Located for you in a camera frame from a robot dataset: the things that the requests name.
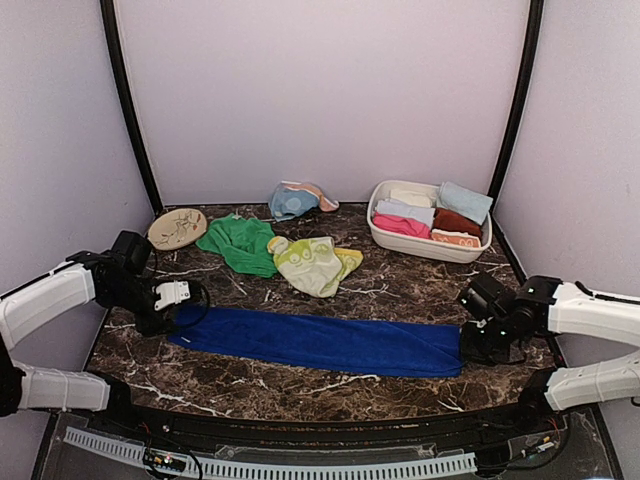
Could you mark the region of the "light blue towel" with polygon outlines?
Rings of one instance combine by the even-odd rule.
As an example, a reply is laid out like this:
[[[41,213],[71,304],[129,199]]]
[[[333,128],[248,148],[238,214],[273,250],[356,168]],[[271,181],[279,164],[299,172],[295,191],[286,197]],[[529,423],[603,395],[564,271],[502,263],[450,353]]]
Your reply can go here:
[[[444,182],[438,187],[436,205],[482,225],[489,215],[493,199],[453,182]]]

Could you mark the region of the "royal blue towel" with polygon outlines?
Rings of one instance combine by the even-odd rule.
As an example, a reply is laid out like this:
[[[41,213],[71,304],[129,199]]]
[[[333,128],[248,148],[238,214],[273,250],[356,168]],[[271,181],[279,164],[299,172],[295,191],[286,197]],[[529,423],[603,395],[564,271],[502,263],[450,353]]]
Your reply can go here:
[[[291,366],[378,376],[460,375],[457,326],[344,320],[188,306],[168,340],[190,350]]]

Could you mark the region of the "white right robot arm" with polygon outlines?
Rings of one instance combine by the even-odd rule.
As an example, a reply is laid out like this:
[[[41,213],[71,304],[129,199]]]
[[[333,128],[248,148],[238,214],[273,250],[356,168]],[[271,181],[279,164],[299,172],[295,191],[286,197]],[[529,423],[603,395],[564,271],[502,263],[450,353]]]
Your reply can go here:
[[[592,355],[589,363],[535,371],[510,413],[517,432],[530,434],[550,414],[573,407],[639,400],[638,298],[550,276],[531,276],[511,289],[482,273],[457,301],[470,315],[460,339],[461,356],[469,362],[507,364],[515,347],[536,336],[581,337],[623,349]]]

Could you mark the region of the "cream yellow cloth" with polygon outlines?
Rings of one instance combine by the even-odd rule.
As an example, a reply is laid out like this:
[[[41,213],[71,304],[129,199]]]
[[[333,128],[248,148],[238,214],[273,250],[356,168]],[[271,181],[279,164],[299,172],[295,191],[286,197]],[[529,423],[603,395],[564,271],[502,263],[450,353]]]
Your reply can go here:
[[[276,236],[267,244],[267,251],[292,287],[315,298],[335,296],[340,283],[364,259],[359,250],[336,247],[330,236],[296,241]]]

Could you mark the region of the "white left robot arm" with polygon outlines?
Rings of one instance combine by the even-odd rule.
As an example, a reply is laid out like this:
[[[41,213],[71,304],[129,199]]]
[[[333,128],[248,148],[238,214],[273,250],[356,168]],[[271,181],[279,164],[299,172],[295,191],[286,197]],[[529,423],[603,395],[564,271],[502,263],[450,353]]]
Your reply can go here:
[[[35,367],[12,359],[24,339],[61,315],[95,302],[124,309],[134,316],[144,336],[169,332],[169,311],[191,299],[186,281],[159,282],[144,276],[151,243],[141,235],[121,232],[102,252],[80,251],[54,269],[1,297],[1,414],[19,410],[100,412],[120,436],[141,427],[140,412],[119,398],[127,387],[88,372]]]

